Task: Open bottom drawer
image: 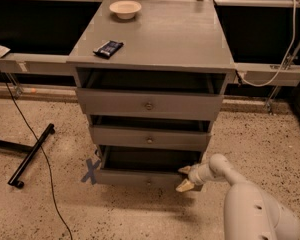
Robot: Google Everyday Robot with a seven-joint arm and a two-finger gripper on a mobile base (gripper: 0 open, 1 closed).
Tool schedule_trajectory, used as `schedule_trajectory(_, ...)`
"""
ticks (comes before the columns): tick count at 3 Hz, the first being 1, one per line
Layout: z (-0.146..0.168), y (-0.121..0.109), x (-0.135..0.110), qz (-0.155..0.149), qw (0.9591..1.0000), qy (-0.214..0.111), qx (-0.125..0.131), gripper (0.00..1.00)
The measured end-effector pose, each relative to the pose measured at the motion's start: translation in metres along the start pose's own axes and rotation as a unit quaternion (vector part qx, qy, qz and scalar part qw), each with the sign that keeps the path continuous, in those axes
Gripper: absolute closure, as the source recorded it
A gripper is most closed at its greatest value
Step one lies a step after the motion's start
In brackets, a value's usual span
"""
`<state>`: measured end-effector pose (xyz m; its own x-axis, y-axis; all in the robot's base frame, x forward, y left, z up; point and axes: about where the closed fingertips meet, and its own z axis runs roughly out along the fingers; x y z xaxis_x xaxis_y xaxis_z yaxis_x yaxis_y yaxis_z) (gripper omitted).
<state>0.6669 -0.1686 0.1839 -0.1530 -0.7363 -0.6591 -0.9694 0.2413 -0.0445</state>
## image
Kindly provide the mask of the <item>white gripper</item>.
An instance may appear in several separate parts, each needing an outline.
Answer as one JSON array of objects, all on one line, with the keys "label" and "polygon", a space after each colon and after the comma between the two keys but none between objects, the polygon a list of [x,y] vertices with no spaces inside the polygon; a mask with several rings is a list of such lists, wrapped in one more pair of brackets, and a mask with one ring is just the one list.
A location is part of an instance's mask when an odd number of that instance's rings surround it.
[{"label": "white gripper", "polygon": [[193,166],[185,166],[178,169],[179,173],[188,175],[188,179],[184,179],[180,185],[176,187],[179,193],[192,190],[195,185],[203,185],[211,179],[211,170],[208,164],[195,164]]}]

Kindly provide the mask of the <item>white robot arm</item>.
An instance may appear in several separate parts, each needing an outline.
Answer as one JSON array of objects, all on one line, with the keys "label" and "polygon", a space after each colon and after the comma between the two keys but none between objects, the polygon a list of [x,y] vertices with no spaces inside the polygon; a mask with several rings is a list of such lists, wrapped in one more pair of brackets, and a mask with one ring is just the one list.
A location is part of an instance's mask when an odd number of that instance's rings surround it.
[{"label": "white robot arm", "polygon": [[225,240],[299,240],[300,220],[275,197],[239,173],[222,154],[205,163],[185,166],[186,178],[176,187],[186,192],[208,181],[230,185],[224,199]]}]

